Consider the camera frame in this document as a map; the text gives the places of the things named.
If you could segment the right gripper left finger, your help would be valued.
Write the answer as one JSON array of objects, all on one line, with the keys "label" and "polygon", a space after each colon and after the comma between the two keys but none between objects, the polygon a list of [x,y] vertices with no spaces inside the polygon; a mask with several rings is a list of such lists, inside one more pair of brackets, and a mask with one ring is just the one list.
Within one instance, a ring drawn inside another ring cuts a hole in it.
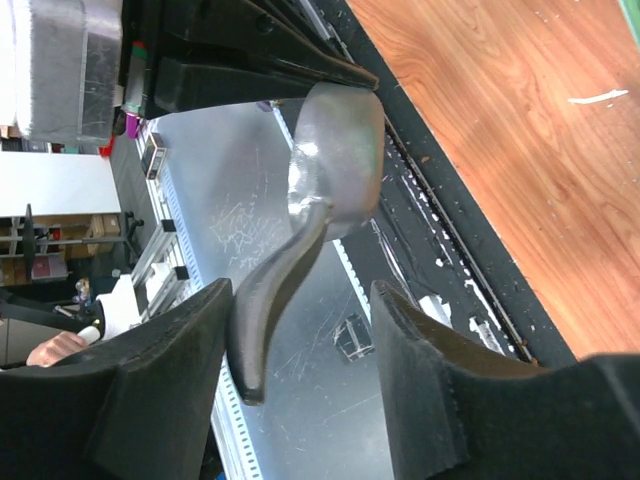
[{"label": "right gripper left finger", "polygon": [[5,371],[2,477],[197,478],[232,300],[219,279],[54,366]]}]

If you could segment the grey metal scoop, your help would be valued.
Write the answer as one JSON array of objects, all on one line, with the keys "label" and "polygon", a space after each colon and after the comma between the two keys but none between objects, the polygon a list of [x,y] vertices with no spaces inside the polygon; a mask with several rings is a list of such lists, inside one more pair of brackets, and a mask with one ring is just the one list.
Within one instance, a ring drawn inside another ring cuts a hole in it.
[{"label": "grey metal scoop", "polygon": [[271,339],[323,245],[375,213],[384,131],[384,110],[371,90],[318,83],[306,96],[288,164],[292,235],[237,288],[227,331],[228,368],[245,404],[265,400]]}]

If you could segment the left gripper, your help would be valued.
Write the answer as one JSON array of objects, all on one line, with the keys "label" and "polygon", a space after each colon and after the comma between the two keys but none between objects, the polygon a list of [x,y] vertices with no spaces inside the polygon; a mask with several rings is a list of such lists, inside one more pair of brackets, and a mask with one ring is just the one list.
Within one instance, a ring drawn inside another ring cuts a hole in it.
[{"label": "left gripper", "polygon": [[[164,56],[164,30],[229,58]],[[145,120],[214,106],[302,98],[318,83],[374,90],[289,1],[123,1],[121,109]]]}]

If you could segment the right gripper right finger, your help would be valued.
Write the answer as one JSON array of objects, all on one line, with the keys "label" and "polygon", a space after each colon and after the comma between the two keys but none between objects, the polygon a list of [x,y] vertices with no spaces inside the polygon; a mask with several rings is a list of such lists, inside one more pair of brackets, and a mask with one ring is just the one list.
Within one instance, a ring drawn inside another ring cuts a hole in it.
[{"label": "right gripper right finger", "polygon": [[639,358],[547,369],[474,343],[371,287],[384,416],[398,479],[635,479]]}]

